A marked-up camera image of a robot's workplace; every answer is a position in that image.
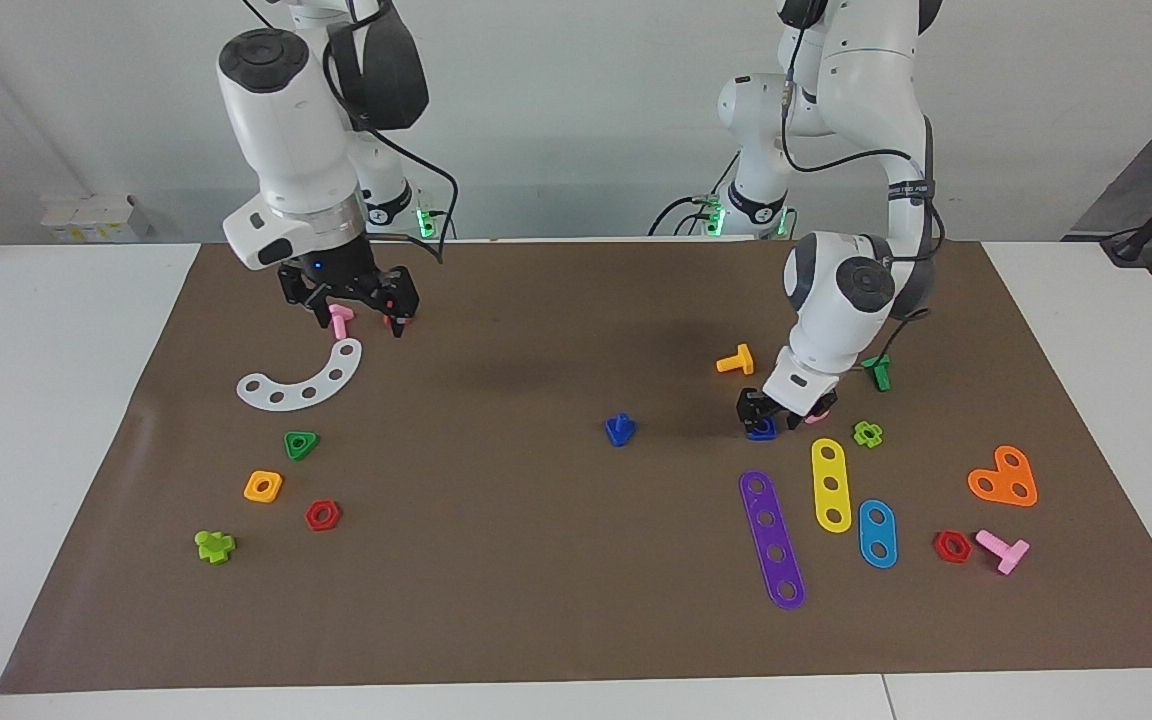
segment green cross nut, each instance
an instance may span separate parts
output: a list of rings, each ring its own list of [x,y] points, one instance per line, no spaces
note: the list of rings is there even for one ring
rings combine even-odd
[[[229,552],[234,551],[234,538],[225,533],[210,533],[207,530],[198,530],[194,536],[194,543],[198,546],[198,559],[206,560],[212,564],[222,564],[229,561]]]
[[[887,374],[887,366],[892,364],[892,358],[889,355],[879,355],[878,357],[870,357],[870,359],[863,361],[861,367],[865,369],[865,374],[869,379],[874,381],[874,387],[878,392],[887,392],[892,388],[890,376]]]
[[[855,439],[856,445],[863,445],[869,448],[882,445],[882,429],[870,423],[870,420],[859,420],[859,423],[856,423],[855,430],[856,434],[851,435],[851,438]]]

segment white table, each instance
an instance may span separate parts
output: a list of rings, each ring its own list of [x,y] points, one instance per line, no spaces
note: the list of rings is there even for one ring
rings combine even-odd
[[[987,249],[1152,533],[1152,279],[1097,247]],[[0,673],[196,251],[0,247]],[[0,717],[1106,720],[1152,717],[1152,670],[53,694]]]

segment pink bolt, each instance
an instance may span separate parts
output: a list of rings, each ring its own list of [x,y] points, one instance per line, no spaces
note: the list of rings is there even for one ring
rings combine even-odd
[[[1007,544],[1001,541],[996,535],[991,533],[988,530],[980,530],[980,532],[977,533],[977,541],[983,544],[984,548],[988,552],[998,555],[998,570],[1003,575],[1010,575],[1011,569],[1016,566],[1016,562],[1020,562],[1021,558],[1029,552],[1028,541]]]
[[[332,333],[338,340],[349,338],[344,332],[344,324],[353,319],[353,310],[344,305],[328,305],[328,313],[332,313]]]

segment purple bar with holes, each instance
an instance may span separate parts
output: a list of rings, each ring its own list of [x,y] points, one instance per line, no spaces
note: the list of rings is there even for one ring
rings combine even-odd
[[[767,594],[780,609],[794,611],[808,594],[790,544],[790,530],[785,526],[781,503],[776,500],[776,487],[766,473],[750,470],[740,477],[740,494],[745,501],[750,533],[755,535]]]

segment yellow square nut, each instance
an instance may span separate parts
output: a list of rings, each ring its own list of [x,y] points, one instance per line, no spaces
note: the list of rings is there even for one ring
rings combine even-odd
[[[243,497],[252,502],[274,502],[282,486],[282,475],[272,473],[270,470],[256,470],[252,477],[247,478]]]

